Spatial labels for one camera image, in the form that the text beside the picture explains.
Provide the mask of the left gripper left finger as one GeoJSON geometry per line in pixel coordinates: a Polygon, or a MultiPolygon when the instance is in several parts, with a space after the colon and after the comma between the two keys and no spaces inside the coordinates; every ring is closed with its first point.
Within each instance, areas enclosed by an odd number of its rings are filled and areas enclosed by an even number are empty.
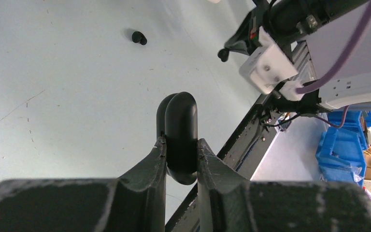
{"type": "Polygon", "coordinates": [[[162,232],[166,140],[117,178],[0,182],[0,232],[162,232]]]}

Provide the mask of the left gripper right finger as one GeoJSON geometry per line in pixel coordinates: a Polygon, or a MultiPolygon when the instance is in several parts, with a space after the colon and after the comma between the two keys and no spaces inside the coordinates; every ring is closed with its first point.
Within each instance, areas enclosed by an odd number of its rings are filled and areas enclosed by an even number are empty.
{"type": "Polygon", "coordinates": [[[346,182],[252,182],[198,141],[202,232],[371,232],[371,200],[346,182]]]}

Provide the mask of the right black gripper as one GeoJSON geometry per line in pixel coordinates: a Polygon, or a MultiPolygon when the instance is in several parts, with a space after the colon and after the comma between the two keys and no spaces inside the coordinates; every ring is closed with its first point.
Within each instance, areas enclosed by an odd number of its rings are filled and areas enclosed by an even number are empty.
{"type": "Polygon", "coordinates": [[[225,42],[230,52],[250,56],[259,47],[259,29],[276,42],[294,42],[316,32],[327,22],[324,0],[255,0],[236,32],[225,42]]]}

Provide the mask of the black earbud charging case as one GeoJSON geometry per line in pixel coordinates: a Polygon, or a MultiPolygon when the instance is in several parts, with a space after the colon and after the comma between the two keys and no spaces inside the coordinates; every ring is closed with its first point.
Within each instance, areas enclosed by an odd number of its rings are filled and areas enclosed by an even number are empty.
{"type": "Polygon", "coordinates": [[[182,185],[197,179],[198,108],[188,92],[165,97],[156,113],[157,137],[167,146],[168,174],[182,185]]]}

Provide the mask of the black earbud pair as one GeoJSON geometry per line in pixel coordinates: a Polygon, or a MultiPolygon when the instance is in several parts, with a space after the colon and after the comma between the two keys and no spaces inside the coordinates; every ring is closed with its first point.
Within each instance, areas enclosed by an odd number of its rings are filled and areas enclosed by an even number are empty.
{"type": "Polygon", "coordinates": [[[144,36],[144,34],[140,31],[135,31],[132,33],[131,40],[135,44],[141,44],[146,45],[147,44],[147,38],[144,36]]]}

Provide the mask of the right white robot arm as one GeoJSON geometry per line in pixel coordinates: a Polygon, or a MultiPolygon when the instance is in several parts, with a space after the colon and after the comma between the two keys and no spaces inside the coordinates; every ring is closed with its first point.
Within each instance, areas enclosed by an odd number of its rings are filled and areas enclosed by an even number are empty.
{"type": "Polygon", "coordinates": [[[371,0],[255,1],[255,8],[218,52],[249,58],[240,74],[279,112],[371,110],[371,0]],[[316,80],[299,84],[291,44],[305,40],[316,80]]]}

